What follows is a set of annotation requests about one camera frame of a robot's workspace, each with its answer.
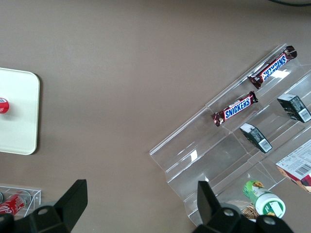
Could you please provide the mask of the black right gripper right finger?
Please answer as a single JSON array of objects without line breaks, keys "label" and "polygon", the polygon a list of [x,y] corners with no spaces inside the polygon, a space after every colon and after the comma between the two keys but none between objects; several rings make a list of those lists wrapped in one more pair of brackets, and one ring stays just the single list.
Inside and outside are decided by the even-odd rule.
[{"label": "black right gripper right finger", "polygon": [[234,205],[221,204],[206,181],[198,182],[197,205],[202,224],[195,233],[256,233],[255,222]]}]

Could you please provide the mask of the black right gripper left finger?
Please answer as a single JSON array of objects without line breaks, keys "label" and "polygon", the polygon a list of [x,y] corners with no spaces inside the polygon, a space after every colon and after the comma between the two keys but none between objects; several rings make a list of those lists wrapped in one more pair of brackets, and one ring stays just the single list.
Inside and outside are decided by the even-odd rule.
[{"label": "black right gripper left finger", "polygon": [[30,214],[32,233],[70,233],[88,204],[87,181],[76,180],[53,205]]}]

